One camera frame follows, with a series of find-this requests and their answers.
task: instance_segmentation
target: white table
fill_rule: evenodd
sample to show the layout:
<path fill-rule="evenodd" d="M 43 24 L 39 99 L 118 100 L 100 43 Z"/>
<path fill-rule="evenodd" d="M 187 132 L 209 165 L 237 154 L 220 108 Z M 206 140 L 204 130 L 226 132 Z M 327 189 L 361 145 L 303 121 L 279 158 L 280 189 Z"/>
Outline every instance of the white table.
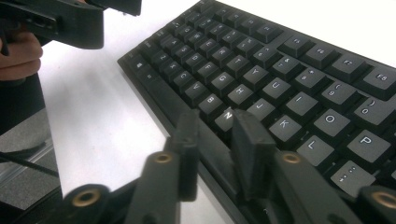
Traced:
<path fill-rule="evenodd" d="M 44 47 L 39 76 L 64 194 L 89 183 L 117 189 L 139 177 L 148 154 L 163 149 L 168 133 L 117 59 L 195 2 L 143 0 L 140 17 L 106 10 L 102 49 L 55 41 Z M 395 0 L 224 2 L 396 67 Z M 183 205 L 183 214 L 221 223 L 223 211 L 200 186 L 199 202 Z"/>

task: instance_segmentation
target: space bar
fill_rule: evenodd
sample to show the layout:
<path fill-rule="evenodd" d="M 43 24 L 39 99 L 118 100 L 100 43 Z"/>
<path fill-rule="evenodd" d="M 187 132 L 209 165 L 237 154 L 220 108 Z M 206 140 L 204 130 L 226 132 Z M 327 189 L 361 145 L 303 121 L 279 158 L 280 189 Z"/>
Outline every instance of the space bar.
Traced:
<path fill-rule="evenodd" d="M 148 84 L 147 90 L 156 105 L 174 127 L 177 125 L 180 114 L 190 110 L 186 103 L 161 78 L 156 78 L 156 80 Z M 230 149 L 202 121 L 200 122 L 199 146 L 201 161 L 215 179 L 218 180 L 228 196 L 236 202 L 240 185 L 233 171 L 233 160 L 230 155 Z"/>

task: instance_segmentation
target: human hand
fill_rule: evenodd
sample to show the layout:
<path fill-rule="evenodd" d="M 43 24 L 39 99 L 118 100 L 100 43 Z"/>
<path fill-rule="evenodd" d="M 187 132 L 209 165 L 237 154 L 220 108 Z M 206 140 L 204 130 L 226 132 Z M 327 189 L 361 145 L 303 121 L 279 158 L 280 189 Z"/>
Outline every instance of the human hand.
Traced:
<path fill-rule="evenodd" d="M 43 49 L 37 38 L 24 30 L 15 31 L 8 43 L 9 56 L 0 54 L 0 80 L 17 80 L 35 74 Z"/>

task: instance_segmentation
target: brass insert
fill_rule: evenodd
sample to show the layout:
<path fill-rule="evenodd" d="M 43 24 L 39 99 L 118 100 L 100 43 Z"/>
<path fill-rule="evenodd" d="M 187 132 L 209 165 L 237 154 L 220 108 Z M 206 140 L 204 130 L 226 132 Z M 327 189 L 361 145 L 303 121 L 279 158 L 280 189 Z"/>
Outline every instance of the brass insert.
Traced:
<path fill-rule="evenodd" d="M 285 154 L 283 155 L 283 160 L 289 163 L 299 163 L 301 161 L 300 157 L 294 154 Z"/>
<path fill-rule="evenodd" d="M 158 163 L 167 163 L 172 160 L 172 156 L 166 153 L 160 154 L 155 158 Z"/>
<path fill-rule="evenodd" d="M 376 202 L 392 209 L 396 209 L 396 197 L 383 191 L 374 192 L 372 197 Z"/>
<path fill-rule="evenodd" d="M 73 199 L 73 205 L 75 207 L 85 207 L 96 203 L 100 198 L 99 189 L 86 189 L 80 192 Z"/>

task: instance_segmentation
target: keyboard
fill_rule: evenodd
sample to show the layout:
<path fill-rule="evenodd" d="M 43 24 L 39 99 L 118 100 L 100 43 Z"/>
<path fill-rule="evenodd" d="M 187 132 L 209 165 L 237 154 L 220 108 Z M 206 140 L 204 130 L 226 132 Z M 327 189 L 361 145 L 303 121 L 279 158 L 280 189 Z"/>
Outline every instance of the keyboard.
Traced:
<path fill-rule="evenodd" d="M 234 170 L 235 109 L 345 197 L 396 189 L 394 67 L 212 0 L 118 63 L 169 133 L 180 114 L 200 111 L 200 175 L 237 223 L 268 220 L 261 203 L 244 199 Z"/>

